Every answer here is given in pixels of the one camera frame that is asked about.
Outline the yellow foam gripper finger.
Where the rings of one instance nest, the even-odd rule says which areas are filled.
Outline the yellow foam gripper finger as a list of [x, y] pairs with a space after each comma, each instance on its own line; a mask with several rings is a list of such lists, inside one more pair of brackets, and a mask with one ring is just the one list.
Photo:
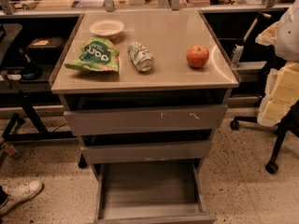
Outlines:
[[264, 91], [257, 122], [265, 127], [273, 127], [299, 101], [299, 63], [287, 62], [279, 70], [271, 68]]

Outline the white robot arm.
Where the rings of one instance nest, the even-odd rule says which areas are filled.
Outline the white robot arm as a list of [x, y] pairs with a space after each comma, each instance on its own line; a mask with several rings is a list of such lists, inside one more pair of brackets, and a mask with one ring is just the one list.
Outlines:
[[271, 68], [257, 121], [273, 127], [299, 100], [299, 0], [295, 0], [280, 20], [256, 38], [258, 44], [273, 45], [275, 54], [286, 61], [282, 68]]

